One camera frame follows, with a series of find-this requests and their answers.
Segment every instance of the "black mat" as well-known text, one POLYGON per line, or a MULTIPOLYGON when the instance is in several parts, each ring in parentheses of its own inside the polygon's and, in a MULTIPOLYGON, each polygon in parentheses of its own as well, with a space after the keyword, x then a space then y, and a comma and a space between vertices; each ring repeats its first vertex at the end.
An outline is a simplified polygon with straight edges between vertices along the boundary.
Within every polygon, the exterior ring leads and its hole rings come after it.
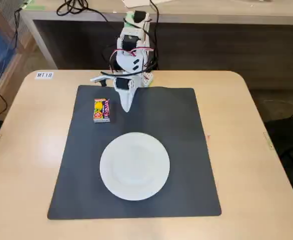
POLYGON ((191 88, 139 88, 130 112, 113 88, 79 86, 64 154, 47 217, 113 219, 221 214, 195 92, 191 88), (110 99, 111 123, 94 123, 94 99, 110 99), (100 176, 100 157, 120 135, 158 139, 170 158, 163 188, 142 201, 114 196, 100 176))

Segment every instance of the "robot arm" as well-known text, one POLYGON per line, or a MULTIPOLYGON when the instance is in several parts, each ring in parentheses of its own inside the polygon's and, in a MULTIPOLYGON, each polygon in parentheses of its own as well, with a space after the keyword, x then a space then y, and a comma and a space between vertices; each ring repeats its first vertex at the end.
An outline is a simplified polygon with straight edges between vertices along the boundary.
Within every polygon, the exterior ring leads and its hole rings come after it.
POLYGON ((121 106, 126 112, 131 108, 136 90, 148 87, 153 80, 152 73, 144 72, 149 64, 149 52, 153 51, 147 34, 150 21, 150 15, 144 11, 128 12, 116 42, 117 49, 113 52, 121 72, 91 79, 91 82, 113 79, 114 89, 119 93, 121 106))

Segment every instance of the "candy box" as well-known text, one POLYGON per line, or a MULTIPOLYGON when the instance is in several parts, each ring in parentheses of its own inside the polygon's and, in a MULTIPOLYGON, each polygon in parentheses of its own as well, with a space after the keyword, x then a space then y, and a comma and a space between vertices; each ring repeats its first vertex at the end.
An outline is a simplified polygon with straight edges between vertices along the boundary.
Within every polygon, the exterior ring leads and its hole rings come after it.
POLYGON ((93 121, 95 123, 109 123, 110 122, 109 99, 105 99, 105 98, 94 99, 93 121))

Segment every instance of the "wooden table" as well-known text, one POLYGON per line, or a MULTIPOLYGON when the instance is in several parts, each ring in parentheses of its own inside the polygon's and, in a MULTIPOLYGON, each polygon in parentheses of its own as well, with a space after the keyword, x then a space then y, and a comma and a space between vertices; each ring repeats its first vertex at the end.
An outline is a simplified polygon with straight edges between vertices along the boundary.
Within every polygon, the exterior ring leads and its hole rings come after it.
MULTIPOLYGON (((52 68, 59 68, 52 49, 47 46, 47 32, 42 32, 35 21, 104 22, 97 13, 82 12, 58 16, 56 11, 64 0, 32 0, 21 16, 52 68)), ((89 7, 103 13, 111 22, 123 22, 128 11, 146 11, 156 19, 150 6, 126 8, 121 0, 88 0, 89 7)), ((262 24, 293 25, 293 0, 252 2, 252 0, 172 0, 157 4, 160 23, 189 24, 262 24)), ((56 48, 63 42, 55 43, 56 48)))
POLYGON ((25 78, 0 130, 0 240, 293 240, 293 190, 244 80, 229 71, 157 71, 152 83, 194 88, 221 216, 48 220, 77 87, 98 74, 25 78))

